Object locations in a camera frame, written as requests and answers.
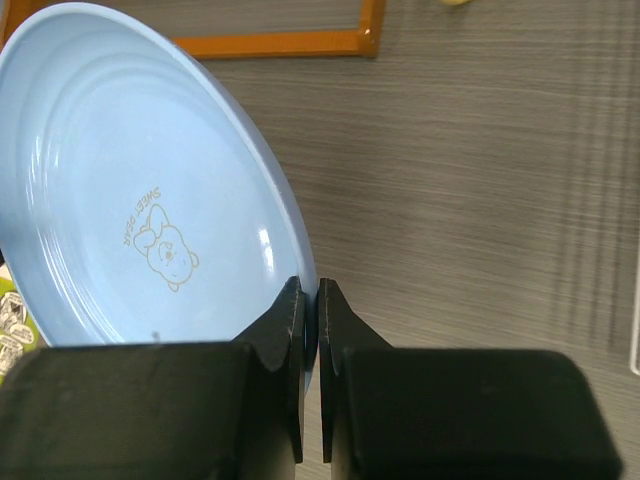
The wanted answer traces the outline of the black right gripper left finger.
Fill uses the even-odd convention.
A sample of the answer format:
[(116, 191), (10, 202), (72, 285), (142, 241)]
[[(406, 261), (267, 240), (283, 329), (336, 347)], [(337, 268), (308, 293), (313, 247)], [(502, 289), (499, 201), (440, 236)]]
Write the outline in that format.
[(303, 459), (297, 278), (228, 342), (39, 349), (1, 387), (5, 479), (291, 479)]

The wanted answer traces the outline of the yellow mug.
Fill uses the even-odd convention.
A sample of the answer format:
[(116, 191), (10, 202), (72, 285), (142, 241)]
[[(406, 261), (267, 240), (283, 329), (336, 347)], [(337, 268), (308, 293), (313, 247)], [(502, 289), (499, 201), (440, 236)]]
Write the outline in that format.
[(441, 0), (442, 3), (449, 6), (460, 6), (471, 1), (472, 0)]

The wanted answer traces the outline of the orange wooden shelf rack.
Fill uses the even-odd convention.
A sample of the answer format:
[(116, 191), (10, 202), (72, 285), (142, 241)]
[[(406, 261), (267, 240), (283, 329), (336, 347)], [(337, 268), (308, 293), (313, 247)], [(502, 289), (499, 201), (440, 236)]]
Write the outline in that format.
[(379, 52), (385, 0), (361, 2), (356, 29), (174, 37), (172, 41), (198, 60), (363, 57)]

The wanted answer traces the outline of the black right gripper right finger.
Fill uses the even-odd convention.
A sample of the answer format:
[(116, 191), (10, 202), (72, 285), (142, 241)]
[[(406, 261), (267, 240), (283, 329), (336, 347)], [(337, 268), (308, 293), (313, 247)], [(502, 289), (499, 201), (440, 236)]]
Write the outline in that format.
[(335, 479), (618, 479), (590, 384), (541, 349), (401, 348), (318, 297), (323, 459)]

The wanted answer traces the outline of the light blue plate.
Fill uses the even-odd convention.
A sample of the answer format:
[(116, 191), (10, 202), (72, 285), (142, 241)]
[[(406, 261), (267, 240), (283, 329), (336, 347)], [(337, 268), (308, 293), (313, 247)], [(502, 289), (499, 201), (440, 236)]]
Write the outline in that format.
[(119, 11), (61, 3), (1, 53), (1, 251), (52, 347), (229, 340), (291, 277), (293, 191), (200, 63)]

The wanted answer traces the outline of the green illustrated booklet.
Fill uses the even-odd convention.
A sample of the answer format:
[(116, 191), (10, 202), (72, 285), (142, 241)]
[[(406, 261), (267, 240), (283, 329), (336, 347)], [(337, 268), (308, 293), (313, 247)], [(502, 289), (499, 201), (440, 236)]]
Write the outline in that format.
[(20, 358), (46, 341), (31, 317), (5, 264), (1, 265), (0, 382)]

